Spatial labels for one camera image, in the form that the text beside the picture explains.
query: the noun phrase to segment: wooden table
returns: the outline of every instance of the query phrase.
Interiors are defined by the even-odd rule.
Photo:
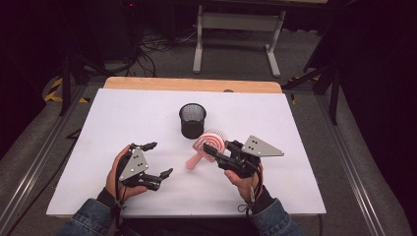
[[[220,81],[200,79],[110,77],[105,89],[199,90],[282,93],[276,82]]]
[[[202,159],[194,170],[185,162],[194,140],[181,134],[178,111],[201,104],[205,130],[222,130],[241,143],[255,135],[285,151],[263,158],[265,184],[293,214],[326,213],[316,178],[298,134],[288,100],[274,82],[192,79],[109,78],[97,92],[86,123],[49,204],[47,214],[74,214],[103,186],[114,156],[126,144],[157,142],[145,153],[149,175],[173,168],[157,192],[126,202],[123,217],[244,216],[236,188],[216,163]]]

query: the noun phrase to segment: pink hair brush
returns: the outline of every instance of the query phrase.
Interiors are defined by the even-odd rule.
[[[194,169],[199,161],[204,157],[209,162],[214,162],[215,159],[211,155],[203,151],[203,144],[212,146],[220,153],[224,153],[226,136],[219,130],[207,130],[194,142],[193,149],[197,152],[190,159],[187,160],[185,166],[187,169]]]

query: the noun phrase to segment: denim sleeve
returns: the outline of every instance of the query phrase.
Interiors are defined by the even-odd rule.
[[[253,223],[258,227],[261,236],[301,236],[303,231],[292,221],[281,202],[275,199],[272,205],[263,211],[252,214]]]
[[[110,208],[89,199],[65,223],[57,235],[106,235],[112,222]]]

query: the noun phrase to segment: white metal stand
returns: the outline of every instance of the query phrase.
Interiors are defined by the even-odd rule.
[[[272,74],[275,77],[279,77],[280,73],[273,51],[282,28],[284,18],[285,11],[281,11],[279,16],[204,13],[203,6],[199,6],[199,14],[197,17],[197,46],[196,54],[194,56],[193,72],[198,74],[202,68],[203,29],[271,31],[272,39],[270,44],[265,46],[265,49]]]

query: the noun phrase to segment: metal rail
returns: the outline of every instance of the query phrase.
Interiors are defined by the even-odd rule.
[[[366,191],[365,186],[362,184],[359,174],[356,171],[355,165],[353,164],[351,155],[346,147],[343,137],[341,136],[337,126],[334,126],[332,124],[332,121],[328,114],[328,103],[326,102],[326,98],[322,95],[316,95],[316,100],[321,108],[323,116],[326,119],[326,123],[328,124],[328,128],[331,132],[334,142],[338,147],[341,164],[343,166],[344,171],[346,172],[347,178],[350,182],[350,186],[352,187],[353,193],[355,194],[359,207],[361,208],[362,213],[364,214],[365,221],[369,227],[371,234],[375,236],[385,236],[386,233],[384,232],[381,223],[378,219],[378,216],[374,211],[374,207],[372,206],[368,192]]]
[[[37,178],[40,175],[40,172],[43,169],[46,161],[48,160],[50,153],[53,151],[55,144],[61,131],[63,130],[65,124],[67,123],[69,117],[71,116],[72,111],[77,106],[78,101],[82,97],[84,91],[86,90],[85,86],[77,86],[74,90],[73,100],[71,101],[71,106],[68,108],[67,112],[58,117],[54,127],[47,137],[45,143],[34,159],[30,169],[28,170],[25,177],[22,179],[18,189],[13,195],[12,199],[9,201],[9,204],[4,209],[0,217],[0,235],[6,235],[10,230],[12,224],[14,223],[15,218],[19,214],[19,211],[28,195],[30,194],[31,189],[36,183]]]

